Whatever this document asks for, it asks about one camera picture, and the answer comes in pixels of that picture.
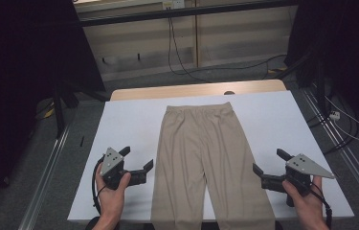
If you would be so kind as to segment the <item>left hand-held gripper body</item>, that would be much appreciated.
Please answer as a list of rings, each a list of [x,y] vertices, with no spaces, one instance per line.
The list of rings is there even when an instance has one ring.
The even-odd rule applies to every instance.
[[[123,175],[127,173],[127,170],[123,168],[124,158],[125,156],[121,156],[118,151],[115,151],[112,148],[107,149],[102,160],[100,172],[102,180],[107,188],[116,190],[120,185]],[[143,173],[143,169],[130,171],[129,173],[131,174],[128,183],[129,186],[146,183],[146,173]]]

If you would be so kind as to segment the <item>white wall socket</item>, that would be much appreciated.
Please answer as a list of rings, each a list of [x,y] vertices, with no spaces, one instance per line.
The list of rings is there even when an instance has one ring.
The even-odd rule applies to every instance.
[[[162,6],[164,10],[184,9],[185,0],[164,0]]]

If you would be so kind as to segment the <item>light wooden cabinet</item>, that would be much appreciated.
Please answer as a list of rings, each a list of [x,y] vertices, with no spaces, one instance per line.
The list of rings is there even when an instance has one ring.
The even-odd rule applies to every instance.
[[[164,0],[75,0],[79,19],[164,11]],[[185,0],[185,8],[257,0]],[[265,67],[287,52],[296,6],[85,27],[104,81]]]

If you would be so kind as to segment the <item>person's left hand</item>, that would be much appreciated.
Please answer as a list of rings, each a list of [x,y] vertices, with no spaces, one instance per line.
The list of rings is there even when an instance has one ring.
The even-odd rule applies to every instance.
[[[124,206],[124,192],[128,186],[131,174],[125,173],[117,190],[111,190],[105,186],[100,175],[101,164],[96,171],[96,184],[101,204],[100,219],[115,220],[119,222]]]

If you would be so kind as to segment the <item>black horizontal beam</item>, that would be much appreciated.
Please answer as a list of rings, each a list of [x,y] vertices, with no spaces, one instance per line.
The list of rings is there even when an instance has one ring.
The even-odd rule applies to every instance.
[[[245,3],[214,5],[206,7],[191,7],[178,10],[139,12],[123,15],[107,15],[81,19],[79,24],[82,27],[92,27],[109,24],[120,24],[137,21],[156,20],[164,18],[175,18],[223,12],[240,12],[280,7],[298,6],[300,0],[257,0]]]

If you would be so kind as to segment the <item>person's right hand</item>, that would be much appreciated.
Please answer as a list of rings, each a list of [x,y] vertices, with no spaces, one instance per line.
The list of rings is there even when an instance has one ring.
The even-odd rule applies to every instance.
[[[301,196],[296,187],[287,180],[282,182],[284,190],[292,197],[299,221],[324,221],[323,203],[313,194]]]

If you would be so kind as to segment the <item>black metal stand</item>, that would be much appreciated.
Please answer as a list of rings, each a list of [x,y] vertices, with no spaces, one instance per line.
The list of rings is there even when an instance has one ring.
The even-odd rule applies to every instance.
[[[79,105],[79,100],[76,96],[76,92],[81,92],[90,98],[98,100],[99,102],[107,102],[109,100],[108,97],[104,96],[100,92],[90,90],[87,87],[73,83],[69,80],[61,80],[56,82],[53,100],[56,114],[57,138],[59,138],[63,131],[66,129],[66,123],[62,112],[62,105],[65,104],[68,108],[77,108]]]
[[[315,52],[307,52],[295,63],[276,75],[277,80],[295,74],[299,87],[315,84],[315,99],[322,115],[326,115],[324,62]]]

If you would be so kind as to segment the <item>beige pants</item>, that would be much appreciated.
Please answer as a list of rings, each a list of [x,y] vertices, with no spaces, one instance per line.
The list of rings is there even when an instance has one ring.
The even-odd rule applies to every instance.
[[[230,103],[169,106],[157,150],[151,207],[155,230],[201,230],[205,195],[219,230],[275,230],[253,163]]]

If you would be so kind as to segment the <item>black curtain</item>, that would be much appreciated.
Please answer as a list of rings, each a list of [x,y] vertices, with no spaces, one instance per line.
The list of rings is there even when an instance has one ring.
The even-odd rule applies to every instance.
[[[34,127],[36,105],[104,88],[73,0],[0,0],[0,187]]]
[[[359,111],[359,0],[299,0],[285,64],[307,53],[319,55],[325,75]]]

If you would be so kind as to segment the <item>aluminium floor rail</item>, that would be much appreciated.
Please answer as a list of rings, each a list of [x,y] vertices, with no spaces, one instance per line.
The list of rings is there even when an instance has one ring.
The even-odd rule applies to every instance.
[[[34,195],[21,220],[18,230],[34,230],[35,223],[54,175],[58,158],[61,155],[64,145],[67,141],[69,130],[70,127],[67,126],[56,138],[56,142],[52,148],[50,157],[45,165],[44,171],[39,179],[37,187],[34,191]]]
[[[320,109],[317,106],[317,100],[311,92],[304,90],[303,96],[309,104],[310,108],[313,110],[313,112],[318,116],[318,120],[323,121],[322,128],[325,130],[332,143],[334,145],[342,143],[342,147],[339,148],[340,155],[342,156],[344,162],[359,183],[359,161],[344,140],[342,134],[340,133],[340,129],[336,126],[336,123],[334,121],[331,121],[329,118],[326,118],[320,113]]]

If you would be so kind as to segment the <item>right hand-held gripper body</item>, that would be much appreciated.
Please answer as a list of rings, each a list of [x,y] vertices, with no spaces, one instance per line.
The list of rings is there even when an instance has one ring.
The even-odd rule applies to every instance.
[[[296,156],[292,156],[292,159],[285,161],[284,175],[270,175],[263,173],[263,176],[260,178],[262,189],[285,193],[281,183],[284,180],[288,180],[296,187],[301,195],[305,195],[309,192],[311,187],[311,175],[329,179],[335,178],[335,175],[332,172],[326,170],[306,155],[300,153]]]

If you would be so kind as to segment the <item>white table board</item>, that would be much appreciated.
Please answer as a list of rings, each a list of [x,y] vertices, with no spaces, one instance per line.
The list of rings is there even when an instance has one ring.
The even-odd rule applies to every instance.
[[[114,101],[105,104],[100,124],[83,171],[67,220],[87,223],[98,215],[93,207],[91,180],[94,167],[108,148],[130,146],[124,167],[138,170],[150,159],[156,166],[160,127],[168,105],[207,105],[231,103],[245,132],[256,164],[267,174],[285,173],[285,162],[276,152],[303,153],[332,172],[290,91],[184,97],[150,100]],[[155,168],[147,174],[146,184],[129,187],[125,193],[123,220],[150,220]],[[354,217],[337,179],[323,179],[325,200],[333,220]],[[276,219],[294,219],[296,213],[285,203],[286,194],[266,191]]]

